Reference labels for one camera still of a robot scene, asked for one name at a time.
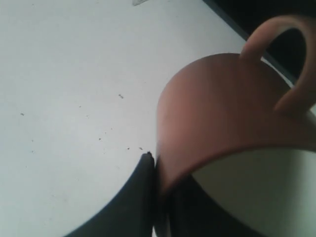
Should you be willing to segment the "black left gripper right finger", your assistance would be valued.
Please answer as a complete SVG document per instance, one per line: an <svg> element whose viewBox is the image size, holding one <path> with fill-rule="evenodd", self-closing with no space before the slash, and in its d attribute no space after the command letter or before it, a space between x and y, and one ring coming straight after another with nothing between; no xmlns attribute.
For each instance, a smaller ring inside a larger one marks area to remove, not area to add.
<svg viewBox="0 0 316 237"><path fill-rule="evenodd" d="M221 208L190 175L159 208L158 237L242 237L243 225Z"/></svg>

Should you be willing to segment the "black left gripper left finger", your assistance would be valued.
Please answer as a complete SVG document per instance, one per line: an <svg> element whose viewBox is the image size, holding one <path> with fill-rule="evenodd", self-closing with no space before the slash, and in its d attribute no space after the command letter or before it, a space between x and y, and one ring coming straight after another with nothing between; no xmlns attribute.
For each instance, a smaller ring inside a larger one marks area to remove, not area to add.
<svg viewBox="0 0 316 237"><path fill-rule="evenodd" d="M151 237L155 206L155 160L141 155L115 197L69 237Z"/></svg>

